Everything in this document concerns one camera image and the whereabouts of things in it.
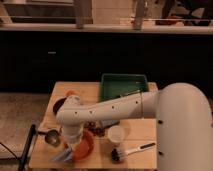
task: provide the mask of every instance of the black cable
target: black cable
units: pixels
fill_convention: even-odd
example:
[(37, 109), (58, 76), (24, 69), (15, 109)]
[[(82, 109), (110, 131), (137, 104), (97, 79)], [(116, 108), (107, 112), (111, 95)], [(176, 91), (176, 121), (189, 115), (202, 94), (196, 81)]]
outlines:
[(7, 149), (19, 162), (20, 162), (20, 160), (19, 160), (19, 158), (17, 157), (17, 155), (14, 153), (14, 152), (12, 152), (6, 145), (4, 145), (2, 142), (0, 142), (0, 144), (5, 148), (5, 149)]

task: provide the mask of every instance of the black brush head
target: black brush head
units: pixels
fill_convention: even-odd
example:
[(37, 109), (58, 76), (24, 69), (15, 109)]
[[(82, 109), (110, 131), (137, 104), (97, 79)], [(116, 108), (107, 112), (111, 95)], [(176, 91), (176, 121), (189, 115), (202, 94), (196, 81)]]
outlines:
[(115, 162), (122, 162), (124, 161), (125, 153), (120, 148), (114, 148), (111, 152), (111, 159)]

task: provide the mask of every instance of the wooden table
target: wooden table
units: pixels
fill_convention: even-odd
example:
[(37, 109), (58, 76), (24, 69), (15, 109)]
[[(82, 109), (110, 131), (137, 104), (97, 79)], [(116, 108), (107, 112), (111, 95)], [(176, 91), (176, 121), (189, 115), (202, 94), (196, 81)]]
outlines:
[[(74, 90), (82, 98), (84, 104), (97, 103), (99, 99), (99, 82), (57, 82), (52, 92), (43, 122), (39, 130), (59, 129), (55, 115), (52, 111), (54, 103), (66, 96), (66, 92)], [(155, 83), (149, 83), (150, 91), (156, 91)], [(156, 141), (155, 119), (128, 119), (122, 120), (122, 125), (126, 131), (126, 138), (122, 146), (124, 148), (134, 148), (139, 145)], [(94, 137), (94, 149), (89, 157), (75, 163), (52, 162), (51, 158), (63, 149), (63, 145), (55, 148), (44, 141), (44, 135), (38, 135), (31, 154), (30, 168), (78, 168), (78, 169), (104, 169), (104, 168), (131, 168), (131, 169), (156, 169), (156, 147), (129, 155), (125, 162), (120, 164), (112, 163), (110, 152), (112, 145), (107, 137)]]

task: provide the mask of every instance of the dark cabinet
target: dark cabinet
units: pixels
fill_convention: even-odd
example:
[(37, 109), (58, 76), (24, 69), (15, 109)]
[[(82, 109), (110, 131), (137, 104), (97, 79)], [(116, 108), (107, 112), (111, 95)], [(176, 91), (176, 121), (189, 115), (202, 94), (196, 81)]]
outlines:
[(213, 97), (213, 35), (0, 32), (0, 88), (51, 91), (56, 81), (145, 74), (163, 88), (188, 82)]

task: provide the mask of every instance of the orange bowl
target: orange bowl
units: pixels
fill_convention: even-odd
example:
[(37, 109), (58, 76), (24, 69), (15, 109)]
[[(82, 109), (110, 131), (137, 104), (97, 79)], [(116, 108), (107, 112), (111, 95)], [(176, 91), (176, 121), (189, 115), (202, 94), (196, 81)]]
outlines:
[(79, 161), (88, 157), (94, 148), (93, 134), (90, 131), (84, 130), (81, 143), (76, 147), (73, 154), (73, 161)]

